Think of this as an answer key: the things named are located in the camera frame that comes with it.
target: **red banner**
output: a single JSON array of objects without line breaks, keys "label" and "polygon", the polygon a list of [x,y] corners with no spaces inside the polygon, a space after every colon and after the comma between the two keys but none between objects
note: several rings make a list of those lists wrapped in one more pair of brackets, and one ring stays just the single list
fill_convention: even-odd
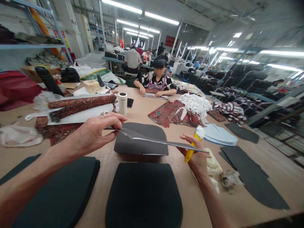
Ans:
[{"label": "red banner", "polygon": [[[178,40],[179,39],[177,39],[176,41],[175,48],[177,48]],[[173,47],[174,41],[175,41],[175,37],[167,36],[165,41],[165,46]]]}]

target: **box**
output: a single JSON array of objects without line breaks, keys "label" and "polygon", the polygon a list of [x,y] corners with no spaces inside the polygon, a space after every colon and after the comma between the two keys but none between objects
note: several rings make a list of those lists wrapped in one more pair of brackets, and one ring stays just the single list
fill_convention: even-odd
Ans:
[{"label": "box", "polygon": [[36,83],[42,83],[41,78],[38,76],[38,74],[35,71],[35,67],[37,67],[37,66],[45,67],[46,69],[48,69],[48,71],[51,73],[51,75],[60,73],[60,71],[59,71],[60,68],[59,67],[53,66],[53,65],[48,65],[48,64],[45,64],[45,63],[38,64],[38,65],[35,65],[35,66],[21,67],[21,69],[26,74],[26,76],[28,76],[28,78],[32,79]]}]

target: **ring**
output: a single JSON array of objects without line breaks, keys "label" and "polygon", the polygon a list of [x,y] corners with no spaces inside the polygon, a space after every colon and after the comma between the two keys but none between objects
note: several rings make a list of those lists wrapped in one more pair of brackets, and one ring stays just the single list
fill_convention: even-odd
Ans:
[{"label": "ring", "polygon": [[104,115],[104,117],[106,118],[107,116],[105,114],[106,114],[106,112],[103,112],[100,115]]}]

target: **white thermos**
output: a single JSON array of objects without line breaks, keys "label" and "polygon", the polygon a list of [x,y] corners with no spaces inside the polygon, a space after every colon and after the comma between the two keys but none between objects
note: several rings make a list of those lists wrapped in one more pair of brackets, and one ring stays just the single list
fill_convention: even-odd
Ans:
[{"label": "white thermos", "polygon": [[118,94],[119,113],[127,116],[128,95],[124,92]]}]

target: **apron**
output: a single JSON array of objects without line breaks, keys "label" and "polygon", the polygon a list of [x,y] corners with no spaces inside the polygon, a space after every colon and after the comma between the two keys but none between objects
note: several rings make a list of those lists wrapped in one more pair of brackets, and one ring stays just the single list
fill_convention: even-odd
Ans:
[{"label": "apron", "polygon": [[151,76],[151,72],[148,73],[148,79],[149,79],[149,85],[148,88],[149,89],[155,89],[155,90],[159,90],[159,91],[164,91],[165,87],[166,87],[166,78],[167,76],[165,75],[164,77],[164,83],[162,85],[158,85],[158,84],[153,84],[152,83],[152,77]]},{"label": "apron", "polygon": [[145,53],[145,56],[143,57],[143,60],[144,60],[144,61],[148,61],[148,60],[149,60],[149,56],[146,57],[146,55],[147,55],[147,53]]}]

